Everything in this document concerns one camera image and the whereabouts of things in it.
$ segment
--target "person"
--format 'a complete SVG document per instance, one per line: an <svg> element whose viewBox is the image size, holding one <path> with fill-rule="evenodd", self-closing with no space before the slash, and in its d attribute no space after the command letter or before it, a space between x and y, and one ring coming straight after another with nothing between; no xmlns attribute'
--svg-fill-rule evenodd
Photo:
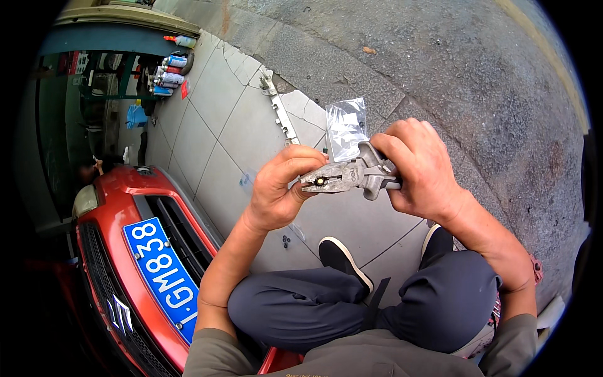
<svg viewBox="0 0 603 377"><path fill-rule="evenodd" d="M247 276L267 233L291 223L312 196L288 183L327 163L321 152L291 145L260 170L250 204L203 276L184 377L257 372L236 329L305 356L269 376L514 376L531 361L534 273L521 243L457 184L428 122L397 121L370 142L403 180L400 190L388 190L393 208L436 223L418 271L399 290L400 303L376 306L382 282L362 305L373 283L331 237L319 245L323 268ZM453 252L452 236L468 250ZM450 355L486 324L497 290L502 315L479 365Z"/></svg>
<svg viewBox="0 0 603 377"><path fill-rule="evenodd" d="M130 163L130 149L124 148L124 154L117 156L114 154L105 154L97 159L92 156L92 159L82 164L78 169L78 176L83 185L89 185L98 176L110 172L116 163L128 165Z"/></svg>

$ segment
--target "white sneaker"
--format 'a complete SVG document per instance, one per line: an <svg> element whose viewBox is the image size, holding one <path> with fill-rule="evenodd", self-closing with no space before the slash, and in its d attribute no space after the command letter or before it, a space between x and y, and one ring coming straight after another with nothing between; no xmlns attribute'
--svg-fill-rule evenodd
<svg viewBox="0 0 603 377"><path fill-rule="evenodd" d="M130 149L128 147L124 149L124 155L121 157L124 159L124 165L130 164Z"/></svg>

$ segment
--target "blue license plate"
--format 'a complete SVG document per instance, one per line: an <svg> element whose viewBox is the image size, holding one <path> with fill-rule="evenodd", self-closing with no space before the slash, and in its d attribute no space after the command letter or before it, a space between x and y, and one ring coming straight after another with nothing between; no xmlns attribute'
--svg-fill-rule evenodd
<svg viewBox="0 0 603 377"><path fill-rule="evenodd" d="M182 337L192 343L199 287L193 282L154 217L123 228L130 252L155 299Z"/></svg>

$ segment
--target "forearm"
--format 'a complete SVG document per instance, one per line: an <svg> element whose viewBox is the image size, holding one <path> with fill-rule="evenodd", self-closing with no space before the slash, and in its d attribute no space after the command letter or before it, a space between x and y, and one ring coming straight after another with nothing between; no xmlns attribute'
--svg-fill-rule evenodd
<svg viewBox="0 0 603 377"><path fill-rule="evenodd" d="M528 252L521 242L494 216L486 211L469 191L463 192L461 210L442 225L469 250L480 253L501 276L501 299L507 305L507 314L514 314L513 306L521 303L536 316L534 272Z"/></svg>
<svg viewBox="0 0 603 377"><path fill-rule="evenodd" d="M236 337L228 318L228 300L236 285L249 274L249 267L267 234L250 226L247 211L243 212L203 275L197 299L196 330L205 327L229 329L227 332Z"/></svg>

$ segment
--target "gray shirt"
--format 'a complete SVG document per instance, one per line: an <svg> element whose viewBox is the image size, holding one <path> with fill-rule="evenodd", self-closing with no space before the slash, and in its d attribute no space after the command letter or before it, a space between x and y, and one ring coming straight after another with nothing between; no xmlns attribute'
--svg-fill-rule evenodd
<svg viewBox="0 0 603 377"><path fill-rule="evenodd" d="M536 352L536 318L517 315L499 326L479 365L417 347L388 330L368 330L310 350L302 364L270 377L517 376ZM218 329L195 333L183 377L254 375L238 342Z"/></svg>

